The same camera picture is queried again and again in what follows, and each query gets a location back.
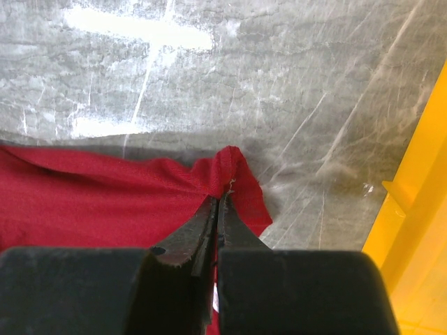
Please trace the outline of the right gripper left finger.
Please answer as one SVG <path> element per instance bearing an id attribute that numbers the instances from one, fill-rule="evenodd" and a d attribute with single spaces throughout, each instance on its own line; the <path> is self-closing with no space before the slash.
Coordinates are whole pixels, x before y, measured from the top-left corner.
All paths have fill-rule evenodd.
<path id="1" fill-rule="evenodd" d="M 149 248 L 14 247 L 1 254 L 2 334 L 204 334 L 217 201 Z"/>

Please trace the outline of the red t shirt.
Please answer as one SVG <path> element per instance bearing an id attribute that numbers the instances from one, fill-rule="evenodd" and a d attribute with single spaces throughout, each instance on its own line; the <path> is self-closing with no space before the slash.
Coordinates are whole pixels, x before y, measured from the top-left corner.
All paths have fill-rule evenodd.
<path id="1" fill-rule="evenodd" d="M 185 167 L 88 151 L 1 147 L 1 254 L 14 247 L 149 248 L 228 195 L 258 237 L 272 223 L 237 147 Z"/>

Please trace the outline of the yellow plastic tray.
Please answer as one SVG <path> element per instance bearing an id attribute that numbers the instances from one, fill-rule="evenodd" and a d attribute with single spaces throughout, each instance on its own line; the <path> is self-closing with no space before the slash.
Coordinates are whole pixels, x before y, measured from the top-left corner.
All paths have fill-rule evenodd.
<path id="1" fill-rule="evenodd" d="M 402 334 L 446 333 L 446 70 L 363 246 L 381 271 Z"/>

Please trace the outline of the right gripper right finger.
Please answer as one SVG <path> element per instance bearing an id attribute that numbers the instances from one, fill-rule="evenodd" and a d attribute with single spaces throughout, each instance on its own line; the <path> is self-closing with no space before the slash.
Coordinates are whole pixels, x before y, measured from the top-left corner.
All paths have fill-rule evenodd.
<path id="1" fill-rule="evenodd" d="M 222 334 L 397 334 L 381 274 L 359 251 L 272 250 L 219 202 Z"/>

